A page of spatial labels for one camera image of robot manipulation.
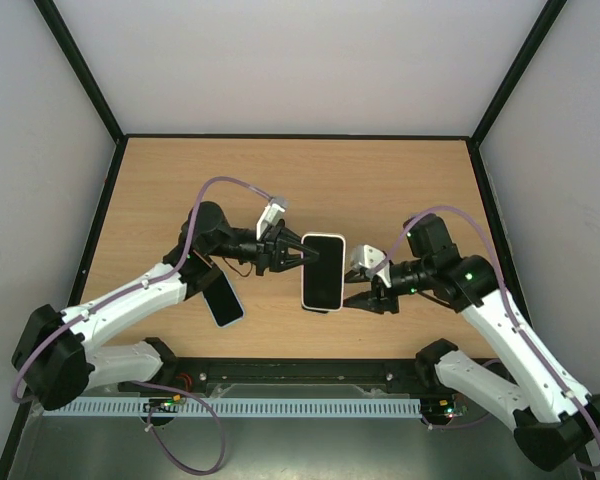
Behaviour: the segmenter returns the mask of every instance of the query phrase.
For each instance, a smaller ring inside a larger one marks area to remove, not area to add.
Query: white wall
[[[470,135],[544,0],[57,0],[125,132]]]
[[[0,454],[29,313],[66,304],[113,152],[32,1],[0,0]]]
[[[567,2],[482,152],[534,324],[600,392],[600,0]]]

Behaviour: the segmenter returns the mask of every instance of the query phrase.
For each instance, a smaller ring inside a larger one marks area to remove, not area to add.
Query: table
[[[403,222],[432,205],[459,207],[488,230],[463,141],[131,138],[97,244],[83,301],[140,276],[177,242],[201,185],[229,175],[290,201],[287,226],[341,233],[348,250],[360,243],[387,249]],[[230,224],[254,228],[262,198],[216,184],[205,199],[219,203]],[[459,217],[442,215],[463,255],[486,251]],[[408,245],[397,260],[411,258]],[[158,336],[178,356],[236,358],[413,358],[445,337],[472,357],[491,357],[462,317],[419,296],[403,297],[397,315],[343,309],[321,315],[300,307],[300,270],[241,278],[226,265],[246,317],[218,328],[202,296],[164,309],[112,343]],[[345,296],[360,291],[345,287]]]

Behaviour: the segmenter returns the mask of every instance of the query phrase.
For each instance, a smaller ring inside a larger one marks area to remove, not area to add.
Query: robotic arm
[[[103,345],[152,313],[207,288],[222,274],[212,256],[253,263],[259,276],[266,269],[283,272],[316,261],[318,253],[303,246],[300,237],[285,227],[282,216],[286,209],[286,200],[272,198],[251,230],[232,228],[219,205],[202,202],[191,248],[177,272],[171,274],[182,257],[190,220],[182,226],[176,247],[144,275],[82,305],[61,311],[50,305],[36,309],[20,337],[12,364],[20,370],[46,338],[74,322],[24,375],[45,409],[60,408],[100,385],[149,380],[168,383],[175,374],[176,357],[159,339],[149,338],[132,346]]]
[[[416,260],[389,262],[371,279],[370,270],[385,254],[369,245],[354,249],[346,281],[370,281],[371,290],[346,299],[344,305],[378,314],[397,313],[400,296],[420,294],[460,313],[485,337],[516,383],[478,365],[445,339],[416,355],[420,382],[432,390],[444,385],[473,399],[513,432],[518,446],[535,465],[547,471],[555,469],[593,439],[573,399],[585,407],[600,430],[600,394],[592,395],[567,372],[506,292],[517,320],[518,326],[514,326],[489,262],[476,255],[461,257],[442,219],[425,216],[407,238]],[[521,330],[532,346],[522,338]],[[541,353],[546,365],[534,350]],[[559,372],[566,390],[547,365]]]

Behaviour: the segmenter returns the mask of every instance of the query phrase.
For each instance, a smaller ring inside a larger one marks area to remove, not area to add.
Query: silver perforated rail
[[[224,418],[420,418],[420,401],[412,399],[205,399]],[[148,398],[84,397],[58,410],[53,417],[137,417],[147,412]],[[168,407],[156,416],[206,417],[197,402]]]

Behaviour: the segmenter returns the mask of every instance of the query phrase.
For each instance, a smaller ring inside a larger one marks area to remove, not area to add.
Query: smartphone
[[[226,273],[222,272],[222,275],[202,291],[202,295],[219,327],[227,327],[244,317],[244,308]]]
[[[302,244],[316,250],[317,262],[302,266],[302,306],[333,312],[342,308],[345,240],[337,233],[307,233]]]

